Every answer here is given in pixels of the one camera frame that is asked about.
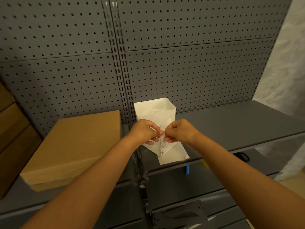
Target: left arm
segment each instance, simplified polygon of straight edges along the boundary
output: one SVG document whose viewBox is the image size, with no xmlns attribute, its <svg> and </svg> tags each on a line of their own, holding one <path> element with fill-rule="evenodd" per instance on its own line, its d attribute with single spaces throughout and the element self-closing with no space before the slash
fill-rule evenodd
<svg viewBox="0 0 305 229">
<path fill-rule="evenodd" d="M 139 120 L 127 136 L 47 203 L 22 229 L 93 228 L 134 150 L 144 143 L 152 144 L 150 139 L 159 141 L 158 136 L 157 125 Z"/>
</svg>

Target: person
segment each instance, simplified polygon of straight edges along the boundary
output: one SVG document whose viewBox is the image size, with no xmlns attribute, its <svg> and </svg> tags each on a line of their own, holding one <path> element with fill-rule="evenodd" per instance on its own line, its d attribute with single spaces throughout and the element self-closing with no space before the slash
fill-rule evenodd
<svg viewBox="0 0 305 229">
<path fill-rule="evenodd" d="M 163 133 L 153 122 L 140 119 L 22 228 L 93 228 L 134 150 L 152 144 L 150 139 L 158 142 Z M 256 229 L 305 228 L 305 199 L 241 161 L 185 119 L 166 128 L 165 140 L 196 150 Z"/>
</svg>

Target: blue object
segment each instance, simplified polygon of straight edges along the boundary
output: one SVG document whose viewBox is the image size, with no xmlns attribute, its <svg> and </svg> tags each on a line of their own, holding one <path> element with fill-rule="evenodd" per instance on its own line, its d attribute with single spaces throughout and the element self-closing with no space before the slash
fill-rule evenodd
<svg viewBox="0 0 305 229">
<path fill-rule="evenodd" d="M 187 166 L 185 167 L 185 174 L 189 174 L 189 172 L 190 172 L 190 166 L 187 165 Z"/>
</svg>

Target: label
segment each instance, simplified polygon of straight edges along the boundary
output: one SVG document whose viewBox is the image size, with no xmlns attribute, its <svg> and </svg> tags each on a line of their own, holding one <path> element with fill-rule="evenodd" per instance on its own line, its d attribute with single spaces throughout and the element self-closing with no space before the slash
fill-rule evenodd
<svg viewBox="0 0 305 229">
<path fill-rule="evenodd" d="M 165 122 L 163 122 L 160 125 L 160 130 L 165 131 L 166 127 L 170 125 L 170 123 L 172 123 L 172 120 L 169 118 L 167 119 Z M 164 154 L 166 154 L 172 147 L 174 147 L 176 145 L 176 142 L 174 143 L 168 143 L 165 139 L 165 134 L 163 134 L 162 136 L 160 136 L 160 150 L 161 150 L 161 156 L 163 156 Z"/>
</svg>

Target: brown cardboard box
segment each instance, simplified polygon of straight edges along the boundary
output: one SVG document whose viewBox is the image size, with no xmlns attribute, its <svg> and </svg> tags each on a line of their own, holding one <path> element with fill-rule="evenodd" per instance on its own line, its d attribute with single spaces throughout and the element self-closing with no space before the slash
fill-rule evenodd
<svg viewBox="0 0 305 229">
<path fill-rule="evenodd" d="M 70 183 L 121 138 L 119 111 L 60 119 L 20 173 L 36 191 Z"/>
<path fill-rule="evenodd" d="M 29 121 L 17 104 L 0 112 L 0 154 L 28 125 Z"/>
<path fill-rule="evenodd" d="M 13 95 L 0 83 L 0 112 L 14 102 Z"/>
<path fill-rule="evenodd" d="M 29 125 L 0 154 L 0 198 L 7 192 L 40 142 L 40 136 Z"/>
</svg>

